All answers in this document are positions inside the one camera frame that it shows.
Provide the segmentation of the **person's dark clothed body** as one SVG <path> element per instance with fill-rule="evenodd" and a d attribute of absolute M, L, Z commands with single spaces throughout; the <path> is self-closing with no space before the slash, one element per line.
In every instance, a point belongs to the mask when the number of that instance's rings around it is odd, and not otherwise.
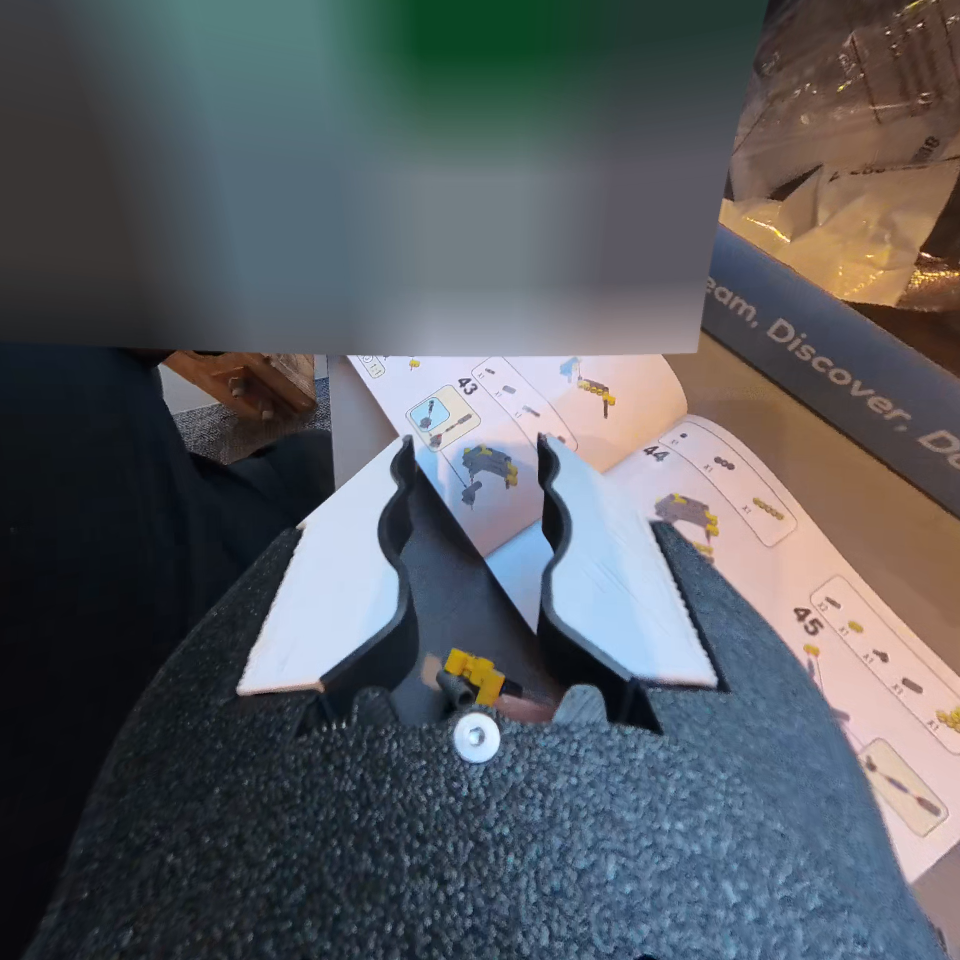
<path fill-rule="evenodd" d="M 165 354 L 1 347 L 1 956 L 20 958 L 90 790 L 172 652 L 334 492 L 327 429 L 191 452 Z"/>

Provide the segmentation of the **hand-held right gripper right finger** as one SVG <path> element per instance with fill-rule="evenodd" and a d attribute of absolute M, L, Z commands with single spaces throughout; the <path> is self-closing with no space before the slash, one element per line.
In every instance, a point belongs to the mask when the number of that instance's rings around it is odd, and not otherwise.
<path fill-rule="evenodd" d="M 652 524 L 620 486 L 559 438 L 539 434 L 538 634 L 623 683 L 718 690 L 720 678 Z"/>

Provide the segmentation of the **wooden stool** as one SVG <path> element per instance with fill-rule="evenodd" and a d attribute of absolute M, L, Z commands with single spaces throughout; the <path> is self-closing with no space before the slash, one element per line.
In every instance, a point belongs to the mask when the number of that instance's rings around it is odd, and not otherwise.
<path fill-rule="evenodd" d="M 251 423 L 293 426 L 317 409 L 314 354 L 181 350 L 163 364 Z"/>

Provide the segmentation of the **crumpled clear plastic bags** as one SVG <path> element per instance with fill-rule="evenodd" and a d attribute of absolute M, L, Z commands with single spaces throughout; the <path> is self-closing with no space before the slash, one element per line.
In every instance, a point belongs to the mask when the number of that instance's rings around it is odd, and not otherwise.
<path fill-rule="evenodd" d="M 770 2 L 722 226 L 844 302 L 958 311 L 959 3 Z"/>

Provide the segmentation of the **instruction booklet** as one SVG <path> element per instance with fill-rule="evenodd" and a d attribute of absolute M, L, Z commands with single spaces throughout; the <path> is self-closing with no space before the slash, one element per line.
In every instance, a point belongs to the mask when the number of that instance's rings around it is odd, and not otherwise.
<path fill-rule="evenodd" d="M 958 845 L 958 676 L 897 618 L 762 461 L 688 414 L 661 356 L 349 356 L 498 586 L 535 629 L 551 555 L 549 434 L 671 524 L 765 618 L 833 710 L 918 880 Z"/>

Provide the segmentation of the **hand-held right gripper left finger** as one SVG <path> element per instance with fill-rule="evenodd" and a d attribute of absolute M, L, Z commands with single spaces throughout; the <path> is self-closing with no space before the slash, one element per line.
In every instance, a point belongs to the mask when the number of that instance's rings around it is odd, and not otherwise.
<path fill-rule="evenodd" d="M 402 550 L 417 463 L 397 438 L 297 526 L 299 538 L 236 692 L 394 690 L 419 629 Z"/>

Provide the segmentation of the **dark blue cardboard box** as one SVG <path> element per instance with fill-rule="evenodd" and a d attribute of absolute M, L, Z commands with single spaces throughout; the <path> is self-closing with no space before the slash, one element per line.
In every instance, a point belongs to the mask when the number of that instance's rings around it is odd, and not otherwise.
<path fill-rule="evenodd" d="M 958 154 L 725 187 L 702 329 L 959 515 Z"/>

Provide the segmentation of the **grey yellow brick assembly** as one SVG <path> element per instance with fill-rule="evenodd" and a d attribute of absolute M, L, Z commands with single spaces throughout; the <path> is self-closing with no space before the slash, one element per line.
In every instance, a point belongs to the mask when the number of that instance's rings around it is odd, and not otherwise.
<path fill-rule="evenodd" d="M 524 688 L 498 670 L 484 657 L 453 648 L 438 669 L 436 682 L 440 692 L 454 709 L 495 707 L 506 696 L 522 699 Z"/>

